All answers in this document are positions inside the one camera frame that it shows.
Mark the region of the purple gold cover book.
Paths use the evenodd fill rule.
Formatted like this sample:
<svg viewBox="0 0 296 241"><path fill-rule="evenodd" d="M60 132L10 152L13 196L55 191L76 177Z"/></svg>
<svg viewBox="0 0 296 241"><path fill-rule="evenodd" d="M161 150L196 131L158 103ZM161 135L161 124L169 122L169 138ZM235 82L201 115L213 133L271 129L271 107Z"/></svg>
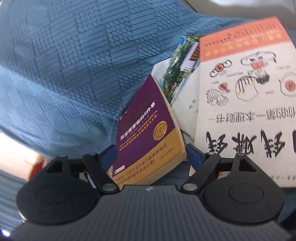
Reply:
<svg viewBox="0 0 296 241"><path fill-rule="evenodd" d="M147 77L119 117L112 180L125 185L150 185L187 157L181 130L155 78Z"/></svg>

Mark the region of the photo cover notebook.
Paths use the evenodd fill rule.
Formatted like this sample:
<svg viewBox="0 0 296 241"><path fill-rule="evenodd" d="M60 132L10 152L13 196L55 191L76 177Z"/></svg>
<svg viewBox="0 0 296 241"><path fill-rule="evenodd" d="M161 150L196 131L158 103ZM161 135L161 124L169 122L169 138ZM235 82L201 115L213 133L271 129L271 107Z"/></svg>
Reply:
<svg viewBox="0 0 296 241"><path fill-rule="evenodd" d="M180 129L195 138L199 94L199 37L183 36L169 59L153 66Z"/></svg>

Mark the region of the blue textured chair cover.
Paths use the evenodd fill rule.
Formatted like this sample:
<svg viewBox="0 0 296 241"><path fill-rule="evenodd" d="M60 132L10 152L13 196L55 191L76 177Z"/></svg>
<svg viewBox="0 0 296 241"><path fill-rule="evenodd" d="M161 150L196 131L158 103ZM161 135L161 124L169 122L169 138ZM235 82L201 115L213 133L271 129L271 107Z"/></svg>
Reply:
<svg viewBox="0 0 296 241"><path fill-rule="evenodd" d="M3 1L1 133L48 157L101 152L180 37L243 23L179 1Z"/></svg>

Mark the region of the red black striped blanket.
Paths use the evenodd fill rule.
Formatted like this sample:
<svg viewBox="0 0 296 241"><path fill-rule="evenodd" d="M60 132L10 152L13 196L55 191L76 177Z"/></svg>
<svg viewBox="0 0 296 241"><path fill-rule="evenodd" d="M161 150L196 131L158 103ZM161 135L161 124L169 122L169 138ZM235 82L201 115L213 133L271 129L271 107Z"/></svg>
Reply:
<svg viewBox="0 0 296 241"><path fill-rule="evenodd" d="M36 159L28 174L27 181L32 180L51 161L52 160L48 157L42 156L40 154L36 154Z"/></svg>

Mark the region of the white orange cartoon book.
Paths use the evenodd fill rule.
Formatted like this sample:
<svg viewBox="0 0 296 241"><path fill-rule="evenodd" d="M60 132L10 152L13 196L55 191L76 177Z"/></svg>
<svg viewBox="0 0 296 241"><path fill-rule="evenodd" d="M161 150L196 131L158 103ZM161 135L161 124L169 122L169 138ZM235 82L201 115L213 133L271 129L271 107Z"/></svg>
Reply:
<svg viewBox="0 0 296 241"><path fill-rule="evenodd" d="M275 18L201 37L195 146L295 187L295 46Z"/></svg>

